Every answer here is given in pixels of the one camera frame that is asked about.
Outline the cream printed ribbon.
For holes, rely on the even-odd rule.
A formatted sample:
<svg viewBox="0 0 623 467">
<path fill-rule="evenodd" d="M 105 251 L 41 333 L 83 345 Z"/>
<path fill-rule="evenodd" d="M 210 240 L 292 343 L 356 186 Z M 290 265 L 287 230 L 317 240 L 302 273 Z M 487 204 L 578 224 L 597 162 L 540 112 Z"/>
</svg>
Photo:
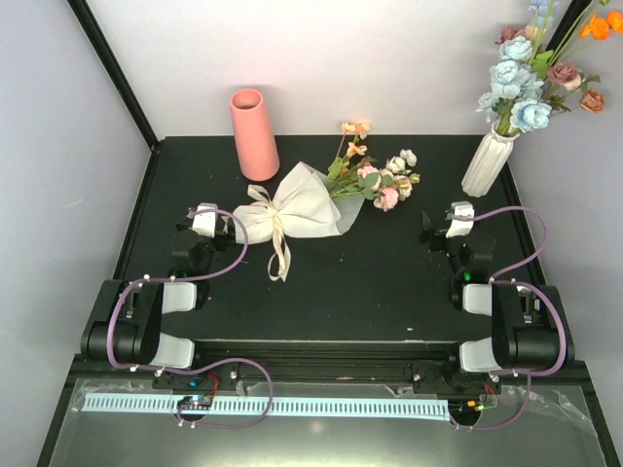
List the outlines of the cream printed ribbon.
<svg viewBox="0 0 623 467">
<path fill-rule="evenodd" d="M 273 282 L 279 280 L 285 282 L 291 266 L 292 255 L 286 242 L 278 211 L 270 198 L 269 192 L 263 187 L 259 185 L 249 185 L 247 194 L 255 200 L 254 205 L 262 206 L 267 209 L 273 224 L 272 240 L 275 252 L 269 259 L 267 265 L 269 279 Z M 276 274 L 272 274 L 272 264 L 274 260 L 278 261 Z"/>
</svg>

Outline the white flower bouquet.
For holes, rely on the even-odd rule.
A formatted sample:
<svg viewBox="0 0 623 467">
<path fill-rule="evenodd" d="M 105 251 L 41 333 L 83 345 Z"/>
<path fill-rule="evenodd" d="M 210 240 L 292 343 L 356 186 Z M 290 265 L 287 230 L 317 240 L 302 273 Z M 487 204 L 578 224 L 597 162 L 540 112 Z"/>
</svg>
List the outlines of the white flower bouquet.
<svg viewBox="0 0 623 467">
<path fill-rule="evenodd" d="M 328 172 L 322 174 L 298 162 L 270 194 L 250 185 L 252 200 L 234 215 L 250 243 L 292 238 L 317 238 L 344 234 L 354 223 L 362 204 L 369 201 L 383 212 L 406 200 L 421 181 L 414 171 L 418 158 L 410 149 L 377 164 L 364 144 L 372 127 L 367 122 L 343 122 L 342 139 Z"/>
</svg>

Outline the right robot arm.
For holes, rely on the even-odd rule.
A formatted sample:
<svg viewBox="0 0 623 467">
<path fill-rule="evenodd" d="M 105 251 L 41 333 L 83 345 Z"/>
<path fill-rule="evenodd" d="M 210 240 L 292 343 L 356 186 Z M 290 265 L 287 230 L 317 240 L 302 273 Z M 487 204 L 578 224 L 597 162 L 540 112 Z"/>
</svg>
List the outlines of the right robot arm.
<svg viewBox="0 0 623 467">
<path fill-rule="evenodd" d="M 445 385 L 463 392 L 478 374 L 546 377 L 557 373 L 574 358 L 574 347 L 558 289 L 532 285 L 502 276 L 534 261 L 536 249 L 526 259 L 491 271 L 496 240 L 478 223 L 506 212 L 528 212 L 524 206 L 506 206 L 477 215 L 468 201 L 454 202 L 446 211 L 450 225 L 435 229 L 421 214 L 421 242 L 431 252 L 445 254 L 452 270 L 449 300 L 460 312 L 484 316 L 490 333 L 458 346 L 458 358 L 442 369 Z"/>
</svg>

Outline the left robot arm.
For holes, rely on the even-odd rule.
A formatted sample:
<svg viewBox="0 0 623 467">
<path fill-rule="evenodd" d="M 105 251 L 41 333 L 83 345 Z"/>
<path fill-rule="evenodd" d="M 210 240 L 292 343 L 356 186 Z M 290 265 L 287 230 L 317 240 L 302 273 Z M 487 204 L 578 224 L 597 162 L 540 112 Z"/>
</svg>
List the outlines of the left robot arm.
<svg viewBox="0 0 623 467">
<path fill-rule="evenodd" d="M 195 343 L 162 331 L 163 316 L 201 308 L 208 299 L 208 280 L 186 283 L 188 277 L 210 272 L 215 253 L 235 243 L 235 228 L 219 220 L 214 231 L 180 225 L 173 236 L 171 268 L 173 284 L 139 285 L 129 292 L 112 335 L 112 350 L 120 364 L 174 369 L 188 388 L 202 386 L 208 378 L 207 362 L 195 355 Z"/>
</svg>

